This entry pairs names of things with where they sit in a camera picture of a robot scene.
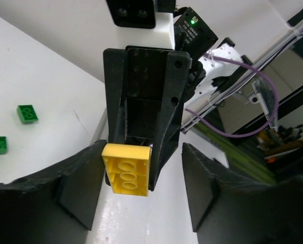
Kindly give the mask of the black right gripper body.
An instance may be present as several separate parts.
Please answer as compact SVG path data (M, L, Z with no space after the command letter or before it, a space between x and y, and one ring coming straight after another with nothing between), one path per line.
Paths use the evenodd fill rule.
M152 0L106 0L114 24L118 27L155 28Z

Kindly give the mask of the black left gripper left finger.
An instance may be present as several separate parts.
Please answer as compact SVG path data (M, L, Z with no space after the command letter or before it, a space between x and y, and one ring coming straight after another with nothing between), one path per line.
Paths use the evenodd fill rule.
M85 243L102 181L98 140L36 173L0 184L0 243Z

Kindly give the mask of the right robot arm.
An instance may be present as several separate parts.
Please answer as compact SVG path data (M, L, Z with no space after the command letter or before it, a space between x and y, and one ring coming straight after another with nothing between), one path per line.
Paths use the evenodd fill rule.
M183 111L224 92L249 60L190 7L175 1L107 1L114 24L132 36L103 52L109 137L102 152L116 194L147 196L178 147Z

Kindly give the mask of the yellow long lego brick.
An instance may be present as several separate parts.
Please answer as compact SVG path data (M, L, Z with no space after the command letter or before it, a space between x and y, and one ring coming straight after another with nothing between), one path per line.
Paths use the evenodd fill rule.
M113 193L148 196L151 147L108 143L102 159Z

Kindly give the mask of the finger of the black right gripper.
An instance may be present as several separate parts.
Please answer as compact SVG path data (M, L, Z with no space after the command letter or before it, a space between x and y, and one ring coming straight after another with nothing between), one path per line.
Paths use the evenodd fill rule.
M108 119L108 142L125 144L127 139L127 53L124 49L103 51Z
M187 52L171 51L167 55L161 108L156 119L151 154L150 191L155 190L162 168L178 147L190 63Z

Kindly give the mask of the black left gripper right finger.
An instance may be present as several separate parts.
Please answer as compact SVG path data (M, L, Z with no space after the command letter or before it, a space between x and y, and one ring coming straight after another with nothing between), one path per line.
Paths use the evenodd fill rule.
M303 175L263 184L189 143L182 146L182 165L199 243L303 243Z

